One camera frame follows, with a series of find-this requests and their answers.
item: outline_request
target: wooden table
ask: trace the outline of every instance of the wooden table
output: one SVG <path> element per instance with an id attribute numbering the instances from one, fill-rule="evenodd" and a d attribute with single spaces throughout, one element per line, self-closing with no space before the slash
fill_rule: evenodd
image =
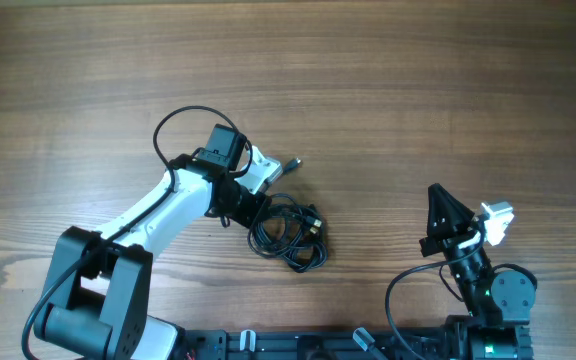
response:
<path id="1" fill-rule="evenodd" d="M 189 329 L 385 329 L 386 284 L 439 258 L 417 242 L 439 182 L 472 208 L 512 202 L 488 254 L 540 280 L 537 358 L 576 359 L 576 3 L 439 0 L 0 9 L 0 359 L 21 357 L 57 237 L 159 181 L 152 131 L 189 104 L 224 111 L 266 155 L 303 159 L 271 192 L 317 204 L 332 255 L 295 274 L 254 255 L 243 228 L 202 219 L 155 264 L 150 314 Z M 204 145 L 217 120 L 174 119 L 163 151 Z M 392 306 L 403 326 L 465 313 L 434 271 Z"/>

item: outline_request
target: wooden surface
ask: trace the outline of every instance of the wooden surface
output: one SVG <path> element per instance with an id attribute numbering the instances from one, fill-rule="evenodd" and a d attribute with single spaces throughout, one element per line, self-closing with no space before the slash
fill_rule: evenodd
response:
<path id="1" fill-rule="evenodd" d="M 0 359 L 39 297 L 57 237 L 118 216 L 160 179 L 156 123 L 227 113 L 264 154 L 303 167 L 272 191 L 314 202 L 330 261 L 258 258 L 244 229 L 187 228 L 155 264 L 150 314 L 187 328 L 385 329 L 383 297 L 427 263 L 426 187 L 508 199 L 488 254 L 540 280 L 539 359 L 576 359 L 576 3 L 205 4 L 0 9 Z M 193 113 L 161 135 L 205 144 Z M 436 272 L 396 289 L 399 324 L 464 313 Z M 72 354 L 33 341 L 42 358 Z"/>

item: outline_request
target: wood grain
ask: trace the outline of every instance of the wood grain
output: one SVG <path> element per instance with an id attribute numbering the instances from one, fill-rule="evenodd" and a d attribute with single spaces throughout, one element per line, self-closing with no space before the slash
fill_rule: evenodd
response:
<path id="1" fill-rule="evenodd" d="M 386 284 L 429 261 L 417 240 L 440 182 L 473 208 L 513 203 L 489 255 L 540 279 L 537 358 L 576 359 L 576 3 L 555 1 L 0 9 L 0 359 L 21 357 L 57 237 L 154 186 L 151 132 L 189 104 L 224 111 L 264 154 L 303 159 L 272 191 L 317 204 L 332 255 L 294 274 L 253 255 L 244 229 L 202 219 L 156 263 L 152 315 L 385 328 Z M 216 120 L 172 121 L 163 150 L 204 144 Z M 398 287 L 403 325 L 464 312 L 434 272 Z"/>

